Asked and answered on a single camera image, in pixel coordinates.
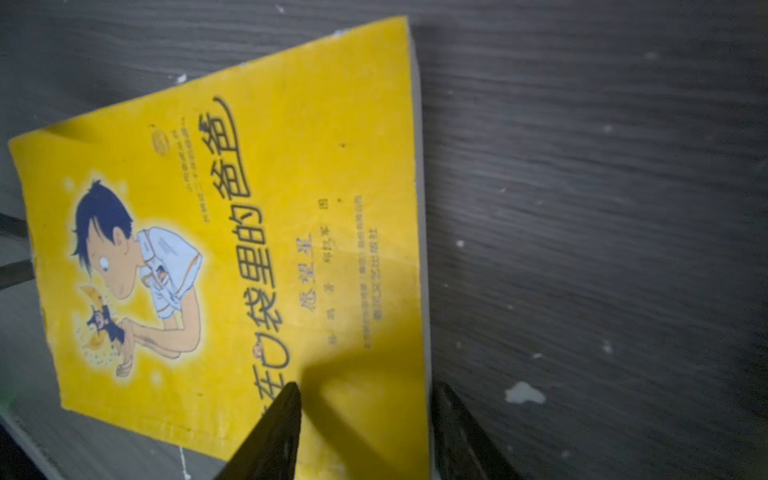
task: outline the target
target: gray tabletop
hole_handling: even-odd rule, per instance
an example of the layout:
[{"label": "gray tabletop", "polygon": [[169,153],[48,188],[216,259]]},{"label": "gray tabletop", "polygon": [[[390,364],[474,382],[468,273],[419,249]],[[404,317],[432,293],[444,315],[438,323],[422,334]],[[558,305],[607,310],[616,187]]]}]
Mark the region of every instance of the gray tabletop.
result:
[{"label": "gray tabletop", "polygon": [[[765,475],[762,10],[11,0],[0,7],[0,131],[410,15],[435,378],[531,478]],[[23,217],[7,151],[0,175],[0,211]],[[23,242],[0,238],[0,260],[24,257]],[[183,478],[178,447],[61,410],[34,282],[0,304],[2,418],[49,475]],[[508,402],[518,382],[545,401]],[[195,480],[222,465],[184,454]]]}]

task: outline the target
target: cartoon boy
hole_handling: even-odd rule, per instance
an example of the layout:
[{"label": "cartoon boy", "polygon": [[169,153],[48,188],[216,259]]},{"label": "cartoon boy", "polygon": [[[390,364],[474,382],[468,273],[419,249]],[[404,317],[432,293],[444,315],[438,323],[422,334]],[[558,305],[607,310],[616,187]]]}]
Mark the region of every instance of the cartoon boy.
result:
[{"label": "cartoon boy", "polygon": [[97,333],[105,331],[109,335],[110,342],[118,342],[121,345],[125,343],[125,330],[114,324],[109,314],[109,307],[104,305],[102,310],[93,310],[93,316],[85,324],[95,326]]},{"label": "cartoon boy", "polygon": [[75,213],[78,244],[73,255],[79,257],[80,264],[89,274],[91,268],[99,272],[120,300],[133,293],[139,273],[163,322],[162,329],[128,318],[119,323],[125,331],[126,357],[118,367],[118,376],[131,371],[134,341],[171,359],[192,352],[200,342],[200,306],[194,281],[203,257],[169,230],[153,227],[134,235],[132,223],[117,195],[99,180],[80,199]]}]

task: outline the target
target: boy's hand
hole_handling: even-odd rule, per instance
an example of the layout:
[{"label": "boy's hand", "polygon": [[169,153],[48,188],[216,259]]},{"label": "boy's hand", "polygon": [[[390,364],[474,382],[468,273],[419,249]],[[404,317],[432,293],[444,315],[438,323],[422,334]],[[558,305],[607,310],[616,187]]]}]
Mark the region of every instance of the boy's hand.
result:
[{"label": "boy's hand", "polygon": [[131,367],[134,365],[134,356],[129,356],[123,361],[120,365],[118,365],[117,371],[115,371],[115,374],[117,376],[128,376],[128,373],[131,372]]}]

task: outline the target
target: shirt collar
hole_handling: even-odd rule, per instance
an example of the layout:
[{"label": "shirt collar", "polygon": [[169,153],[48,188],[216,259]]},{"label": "shirt collar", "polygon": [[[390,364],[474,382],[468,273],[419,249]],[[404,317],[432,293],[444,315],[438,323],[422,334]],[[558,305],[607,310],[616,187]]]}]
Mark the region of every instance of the shirt collar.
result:
[{"label": "shirt collar", "polygon": [[152,250],[152,246],[149,243],[149,236],[146,230],[136,232],[136,241],[141,248],[141,258],[145,262],[154,257],[154,250]]}]

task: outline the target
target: yellow book cover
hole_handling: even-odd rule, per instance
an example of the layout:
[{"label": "yellow book cover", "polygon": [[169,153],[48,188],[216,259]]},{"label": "yellow book cover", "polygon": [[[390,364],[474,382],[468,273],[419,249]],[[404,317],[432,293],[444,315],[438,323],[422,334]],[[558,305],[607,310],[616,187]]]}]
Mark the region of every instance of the yellow book cover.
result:
[{"label": "yellow book cover", "polygon": [[297,478],[426,478],[405,18],[11,140],[65,409],[228,459],[286,383]]}]

